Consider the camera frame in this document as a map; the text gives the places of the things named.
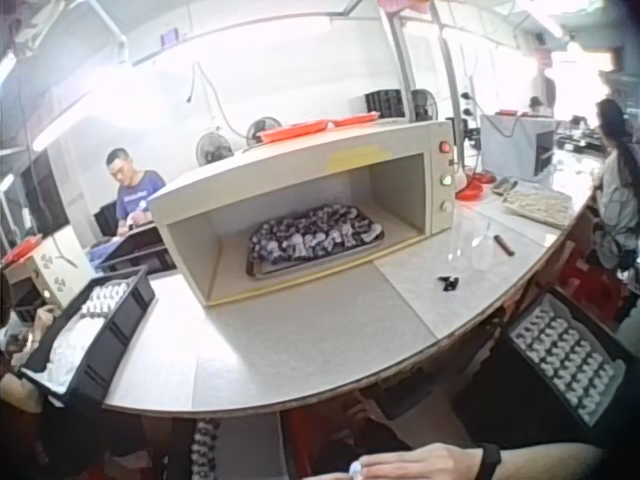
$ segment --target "white countertop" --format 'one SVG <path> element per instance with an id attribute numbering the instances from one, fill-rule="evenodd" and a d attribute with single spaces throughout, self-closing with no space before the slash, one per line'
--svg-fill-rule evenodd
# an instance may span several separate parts
<path id="1" fill-rule="evenodd" d="M 593 162 L 557 156 L 551 184 L 572 196 L 576 212 L 591 191 Z M 516 255 L 495 246 L 483 271 L 474 268 L 472 245 L 489 222 L 491 234 L 500 234 Z M 157 299 L 105 406 L 152 415 L 240 415 L 364 386 L 481 321 L 533 275 L 560 234 L 502 212 L 499 198 L 487 194 L 458 204 L 453 228 L 437 236 L 246 301 L 203 308 L 179 273 L 155 276 Z M 443 292 L 440 275 L 459 276 L 458 289 Z"/>

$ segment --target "wrist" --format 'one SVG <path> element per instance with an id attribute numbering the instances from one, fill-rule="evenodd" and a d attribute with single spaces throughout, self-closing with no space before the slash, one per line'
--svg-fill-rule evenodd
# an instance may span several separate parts
<path id="1" fill-rule="evenodd" d="M 465 478 L 467 480 L 475 480 L 480 471 L 480 465 L 482 464 L 483 451 L 481 448 L 469 448 L 465 450 L 467 453 L 467 474 Z"/>

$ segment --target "man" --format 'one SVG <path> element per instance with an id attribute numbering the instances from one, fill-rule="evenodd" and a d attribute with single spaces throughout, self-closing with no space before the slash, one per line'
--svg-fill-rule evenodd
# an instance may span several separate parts
<path id="1" fill-rule="evenodd" d="M 124 148 L 116 148 L 107 156 L 107 168 L 120 184 L 116 203 L 118 235 L 125 235 L 151 221 L 147 200 L 165 186 L 162 177 L 153 170 L 140 171 Z"/>

